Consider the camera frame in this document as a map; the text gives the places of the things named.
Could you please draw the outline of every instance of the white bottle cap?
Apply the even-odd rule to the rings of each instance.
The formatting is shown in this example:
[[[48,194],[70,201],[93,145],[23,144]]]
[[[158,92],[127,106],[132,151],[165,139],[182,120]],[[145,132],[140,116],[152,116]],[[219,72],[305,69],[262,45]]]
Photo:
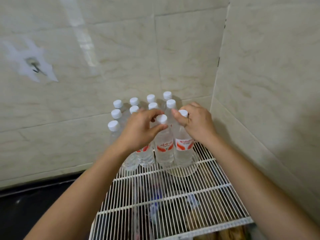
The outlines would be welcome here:
[[[166,91],[163,93],[163,98],[165,100],[169,100],[169,99],[172,99],[172,93],[170,91]]]
[[[168,117],[165,114],[159,114],[155,119],[160,124],[165,124],[166,125],[168,123]]]
[[[138,107],[138,106],[132,106],[132,107],[130,108],[130,113],[132,114],[132,113],[134,113],[134,112],[138,112],[138,110],[139,110],[139,107]]]
[[[154,103],[156,101],[156,96],[154,94],[149,94],[146,97],[146,100],[148,101],[148,103]]]
[[[167,107],[169,109],[176,109],[177,108],[176,101],[174,99],[167,100]]]
[[[150,103],[149,104],[149,109],[158,109],[158,108],[159,108],[159,106],[157,103]]]
[[[111,116],[114,118],[114,119],[119,119],[121,118],[122,116],[122,113],[121,113],[121,110],[120,109],[114,109],[111,111]]]
[[[123,103],[122,103],[122,101],[120,99],[118,99],[118,100],[113,101],[113,106],[116,109],[120,109],[123,106]]]
[[[179,110],[179,112],[180,112],[180,114],[183,116],[183,117],[188,117],[188,111],[186,111],[185,109],[181,109],[181,110]]]
[[[112,132],[118,131],[120,129],[120,125],[119,122],[116,120],[110,121],[108,123],[108,128],[109,130],[111,130]]]
[[[130,98],[131,106],[137,106],[139,104],[139,99],[137,97]]]

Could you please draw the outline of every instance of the skin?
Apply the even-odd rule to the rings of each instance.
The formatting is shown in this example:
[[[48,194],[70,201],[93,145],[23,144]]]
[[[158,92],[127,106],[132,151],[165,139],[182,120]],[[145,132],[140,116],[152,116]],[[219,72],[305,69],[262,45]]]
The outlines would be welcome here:
[[[211,114],[205,108],[193,102],[181,109],[188,111],[189,118],[173,109],[175,119],[215,155],[253,220],[269,239],[320,239],[318,226],[216,133]],[[150,121],[159,114],[163,112],[157,109],[133,113],[118,140],[58,198],[25,239],[83,238],[123,161],[167,128],[157,125],[150,129]]]

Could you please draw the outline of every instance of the wire rack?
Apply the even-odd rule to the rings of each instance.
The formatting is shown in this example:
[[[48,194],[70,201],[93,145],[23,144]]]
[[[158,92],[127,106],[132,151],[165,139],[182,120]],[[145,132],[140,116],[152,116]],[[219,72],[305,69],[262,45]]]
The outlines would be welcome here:
[[[196,142],[189,167],[120,169],[89,240],[185,239],[252,222],[222,168]]]

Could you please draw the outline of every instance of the red and white label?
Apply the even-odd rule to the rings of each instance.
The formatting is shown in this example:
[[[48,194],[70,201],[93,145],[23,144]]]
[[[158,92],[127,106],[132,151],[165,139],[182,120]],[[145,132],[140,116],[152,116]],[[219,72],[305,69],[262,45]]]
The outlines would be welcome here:
[[[147,145],[147,146],[145,146],[144,148],[138,150],[137,152],[145,152],[145,151],[147,151],[149,148],[150,148],[150,144]]]
[[[160,152],[166,152],[171,150],[174,147],[174,141],[167,141],[165,143],[162,143],[160,145],[157,145],[157,150]]]
[[[175,144],[176,144],[176,149],[178,151],[190,150],[193,147],[194,140],[193,139],[190,139],[190,140],[179,140],[179,139],[176,139],[175,140]]]

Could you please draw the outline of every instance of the wall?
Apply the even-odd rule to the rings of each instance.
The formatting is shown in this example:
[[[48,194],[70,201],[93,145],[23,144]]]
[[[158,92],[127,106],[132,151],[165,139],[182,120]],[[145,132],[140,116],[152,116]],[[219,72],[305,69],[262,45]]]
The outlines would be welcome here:
[[[112,102],[170,90],[210,108],[229,0],[1,0],[0,187],[88,168]],[[9,42],[58,82],[18,74]]]
[[[320,0],[230,0],[218,131],[320,224]]]

